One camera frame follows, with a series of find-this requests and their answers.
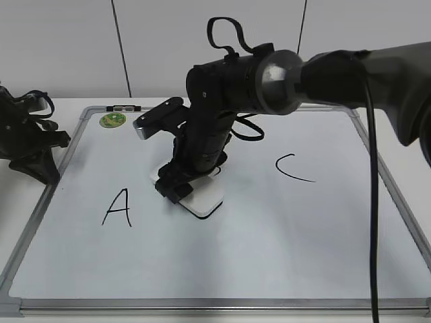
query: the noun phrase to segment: white table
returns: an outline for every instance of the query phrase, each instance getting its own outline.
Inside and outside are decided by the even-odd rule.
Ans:
[[[136,104],[141,106],[156,106],[163,98],[109,98],[109,99],[56,99],[57,107],[54,120],[61,130],[73,133],[81,111],[91,105]],[[363,122],[364,111],[360,111]],[[409,203],[413,214],[424,233],[431,240],[431,170],[422,157],[420,147],[416,142],[411,147],[404,148],[398,144],[389,121],[383,113],[377,113],[378,148],[388,165],[393,177],[398,183],[404,197]],[[55,149],[56,162],[61,159],[65,150]],[[3,268],[13,250],[44,186],[27,176],[7,169],[7,162],[0,162],[0,268]],[[0,318],[0,323],[15,322],[15,320]],[[369,317],[229,317],[218,318],[24,318],[25,322],[370,322]],[[431,322],[425,318],[387,317],[383,322]]]

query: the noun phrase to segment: whiteboard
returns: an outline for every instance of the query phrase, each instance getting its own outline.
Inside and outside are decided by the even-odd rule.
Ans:
[[[9,291],[31,299],[369,298],[369,156],[342,111],[257,116],[263,141],[232,139],[215,179],[221,207],[199,220],[149,174],[172,135],[141,141],[127,113],[93,114]],[[301,182],[278,172],[279,166]],[[110,213],[129,193],[129,217]],[[115,208],[125,207],[120,196]],[[381,298],[431,296],[431,274],[380,181]]]

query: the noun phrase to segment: round sticker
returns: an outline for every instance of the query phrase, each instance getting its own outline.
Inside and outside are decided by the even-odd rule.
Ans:
[[[117,128],[126,122],[126,116],[119,112],[113,112],[100,119],[100,125],[104,128]]]

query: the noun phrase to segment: white surface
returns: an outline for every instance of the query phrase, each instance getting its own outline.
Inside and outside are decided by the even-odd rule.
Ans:
[[[159,179],[159,169],[165,166],[169,160],[164,161],[159,166],[154,168],[150,174],[150,179],[155,184]],[[188,209],[191,213],[198,217],[206,217],[211,214],[223,202],[223,188],[220,183],[213,179],[213,174],[217,174],[215,170],[212,174],[198,178],[190,182],[193,188],[192,193],[183,198],[179,203]]]
[[[127,96],[109,0],[1,0],[0,80],[14,96]]]
[[[143,106],[155,106],[160,102],[163,102],[164,98],[134,98],[134,99],[57,99],[55,100],[57,106],[57,113],[55,114],[55,119],[59,121],[62,129],[67,129],[72,131],[75,128],[77,118],[79,117],[82,109],[86,106],[91,105],[113,105],[113,104],[141,104]],[[426,192],[431,191],[431,181],[428,180],[429,169],[418,167],[421,165],[422,159],[420,155],[420,149],[418,147],[400,147],[397,143],[393,132],[388,125],[388,122],[381,115],[377,115],[378,123],[378,147],[380,153],[385,156],[385,161],[391,167],[392,175],[395,177],[398,185],[401,187],[404,195],[410,204],[410,207],[415,211],[416,218],[420,222],[422,229],[427,232],[428,239],[431,239],[431,217],[429,212],[431,208],[431,200],[429,196],[425,196]],[[9,170],[2,170],[1,175],[5,176],[6,172]],[[8,179],[10,181],[16,181],[18,173],[16,176],[11,176]],[[2,218],[2,225],[0,226],[0,237],[9,235],[11,241],[2,240],[0,243],[0,265],[3,266],[7,261],[7,255],[10,254],[11,248],[18,240],[20,232],[24,228],[28,216],[31,210],[34,208],[39,195],[36,192],[29,190],[27,185],[20,184],[16,188],[20,192],[20,196],[25,197],[19,203],[16,202],[15,198],[6,199],[0,204],[0,218]],[[23,211],[18,213],[14,212],[22,207]],[[418,317],[394,317],[387,316],[380,318],[381,322],[390,323],[427,323],[431,322],[431,319],[418,318]],[[136,322],[166,322],[166,323],[185,323],[185,322],[232,322],[232,323],[243,323],[243,322],[269,322],[269,323],[371,323],[370,317],[338,317],[338,316],[272,316],[262,318],[260,316],[222,316],[222,317],[176,317],[176,316],[162,316],[162,317],[30,317],[30,318],[0,318],[0,323],[18,323],[18,322],[28,322],[28,323],[99,323],[99,322],[122,322],[122,323],[136,323]]]
[[[429,0],[308,0],[300,56],[429,42]]]
[[[101,115],[90,119],[10,295],[368,297],[369,157],[346,114],[256,117],[266,138],[228,145],[218,176],[225,201],[206,221],[145,180],[171,154],[172,135],[139,140],[137,116],[115,129],[102,128]],[[317,183],[274,168],[289,152],[296,157],[280,167]],[[121,213],[100,226],[124,187],[133,227]],[[428,297],[431,275],[380,187],[380,296]]]
[[[195,64],[222,59],[207,40],[211,17],[237,19],[251,46],[273,42],[296,51],[304,0],[128,0],[115,1],[132,94],[185,96],[187,72]],[[216,44],[244,54],[234,26],[216,22]]]

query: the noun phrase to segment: aluminum frame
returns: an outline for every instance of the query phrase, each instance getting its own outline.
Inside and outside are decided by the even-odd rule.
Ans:
[[[133,106],[115,106],[115,111],[135,112]],[[299,111],[342,111],[352,120],[362,142],[369,151],[368,135],[356,111],[333,106],[301,106]],[[63,175],[91,116],[105,113],[106,106],[89,106],[81,114],[70,146],[59,166]],[[411,233],[431,272],[431,247],[411,209],[403,198],[381,156],[380,176],[387,187],[405,225]],[[57,185],[44,189],[9,260],[0,275],[0,317],[30,315],[226,315],[226,314],[307,314],[369,315],[369,299],[21,299],[9,296],[18,268],[43,220]],[[380,299],[381,314],[431,317],[430,298]]]

